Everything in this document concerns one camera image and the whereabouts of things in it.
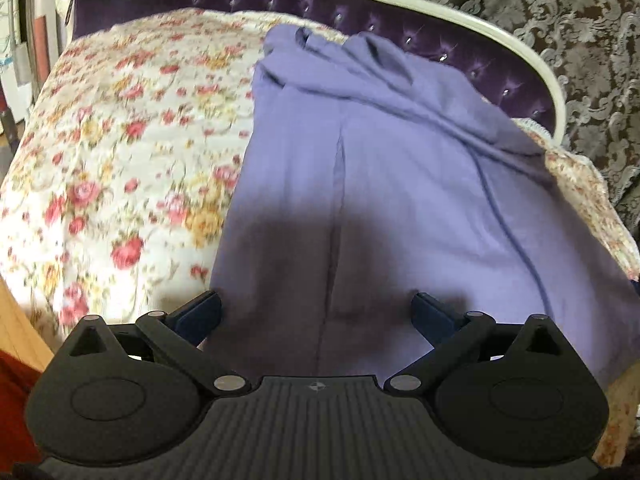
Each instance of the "red fabric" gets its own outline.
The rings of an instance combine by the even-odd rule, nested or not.
[[[24,423],[24,406],[40,373],[0,351],[0,471],[15,462],[39,462]]]

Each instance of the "tufted headboard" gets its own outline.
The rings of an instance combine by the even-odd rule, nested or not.
[[[200,7],[271,10],[325,23],[345,34],[369,30],[408,52],[461,70],[511,117],[530,117],[558,141],[566,113],[558,82],[542,59],[510,34],[424,0],[74,0],[73,37],[158,12]]]

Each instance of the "black plastic device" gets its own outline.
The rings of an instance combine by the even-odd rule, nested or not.
[[[249,382],[196,347],[222,320],[206,292],[108,326],[86,316],[31,394],[26,421],[56,480],[583,480],[606,398],[547,316],[497,324],[428,294],[434,345],[374,377]]]

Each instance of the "gray patterned fabric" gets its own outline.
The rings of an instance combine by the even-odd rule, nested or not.
[[[513,33],[566,96],[565,146],[588,156],[640,237],[640,0],[431,0]]]

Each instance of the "purple cloth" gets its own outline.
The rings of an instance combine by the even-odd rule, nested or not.
[[[418,290],[498,322],[549,314],[603,386],[638,358],[632,285],[463,74],[372,34],[279,25],[264,46],[212,272],[216,359],[252,380],[382,382],[431,349]]]

